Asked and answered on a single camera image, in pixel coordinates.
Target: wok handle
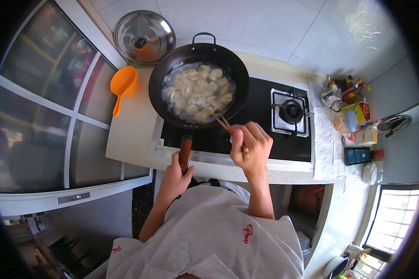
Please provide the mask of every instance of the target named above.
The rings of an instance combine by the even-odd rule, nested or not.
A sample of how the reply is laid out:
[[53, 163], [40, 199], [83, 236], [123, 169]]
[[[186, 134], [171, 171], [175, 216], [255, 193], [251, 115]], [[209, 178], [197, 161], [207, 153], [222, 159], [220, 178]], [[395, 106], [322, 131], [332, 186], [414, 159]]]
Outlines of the wok handle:
[[214, 35], [212, 35], [211, 33], [208, 33], [208, 32], [200, 32], [200, 33], [195, 34], [195, 35], [193, 36], [193, 44], [194, 44], [194, 39], [196, 38], [196, 36], [199, 36], [199, 35], [208, 35], [208, 36], [212, 36], [212, 37], [214, 38], [214, 44], [216, 44], [216, 36], [214, 36]]
[[182, 145], [179, 152], [179, 165], [183, 175], [185, 175], [188, 171], [188, 162], [192, 143], [193, 141], [189, 138], [182, 139]]

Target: stainless steel kettle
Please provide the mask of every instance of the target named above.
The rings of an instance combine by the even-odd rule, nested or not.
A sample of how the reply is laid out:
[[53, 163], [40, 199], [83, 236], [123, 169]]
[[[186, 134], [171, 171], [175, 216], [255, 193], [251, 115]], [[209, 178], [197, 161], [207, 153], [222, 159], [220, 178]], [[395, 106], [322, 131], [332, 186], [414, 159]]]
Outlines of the stainless steel kettle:
[[339, 113], [341, 110], [341, 91], [336, 84], [329, 87], [330, 80], [330, 76], [328, 75], [328, 80], [323, 85], [323, 90], [320, 92], [320, 101], [325, 107]]

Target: person's left hand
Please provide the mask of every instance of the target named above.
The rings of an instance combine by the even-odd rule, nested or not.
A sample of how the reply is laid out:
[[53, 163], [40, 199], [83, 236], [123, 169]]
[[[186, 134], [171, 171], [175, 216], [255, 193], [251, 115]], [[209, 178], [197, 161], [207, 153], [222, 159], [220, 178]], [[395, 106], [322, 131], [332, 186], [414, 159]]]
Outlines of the person's left hand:
[[191, 178], [193, 177], [194, 166], [190, 166], [185, 175], [182, 175], [179, 164], [179, 152], [172, 155], [172, 163], [166, 168], [163, 181], [160, 184], [160, 191], [157, 194], [157, 202], [169, 206], [175, 198], [183, 194]]

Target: wooden wok handle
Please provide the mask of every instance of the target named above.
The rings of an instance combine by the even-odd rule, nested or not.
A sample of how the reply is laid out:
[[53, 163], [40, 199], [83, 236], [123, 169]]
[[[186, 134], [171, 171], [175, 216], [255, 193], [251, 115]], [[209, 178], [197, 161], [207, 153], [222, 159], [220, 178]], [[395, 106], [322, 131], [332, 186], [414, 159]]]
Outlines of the wooden wok handle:
[[182, 145], [180, 147], [179, 152], [179, 164], [180, 169], [182, 170], [182, 174], [185, 175], [185, 173], [188, 171], [188, 162], [189, 162], [189, 155], [191, 153], [191, 145], [193, 141], [189, 138], [184, 138], [182, 140]]

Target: wok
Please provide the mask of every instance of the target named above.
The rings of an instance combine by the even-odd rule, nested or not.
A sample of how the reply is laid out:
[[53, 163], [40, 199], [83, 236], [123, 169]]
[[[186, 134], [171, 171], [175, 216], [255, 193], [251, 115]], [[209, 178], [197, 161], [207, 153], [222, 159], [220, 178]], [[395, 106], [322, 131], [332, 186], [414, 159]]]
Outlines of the wok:
[[[195, 43], [196, 36], [209, 35], [214, 38], [214, 43]], [[190, 45], [179, 47], [166, 55], [155, 67], [149, 80], [149, 98], [152, 106], [157, 113], [165, 120], [179, 128], [188, 131], [184, 133], [181, 143], [179, 163], [182, 173], [188, 170], [189, 154], [191, 152], [192, 137], [195, 130], [209, 129], [219, 125], [217, 120], [206, 124], [196, 124], [179, 119], [175, 114], [168, 110], [167, 104], [162, 98], [163, 80], [166, 75], [174, 69], [190, 63], [202, 62], [212, 64], [221, 68], [225, 75], [231, 77], [236, 84], [236, 91], [233, 101], [229, 104], [224, 117], [229, 120], [242, 107], [248, 95], [249, 76], [244, 63], [240, 58], [227, 48], [216, 45], [216, 37], [210, 33], [202, 32], [193, 37]]]

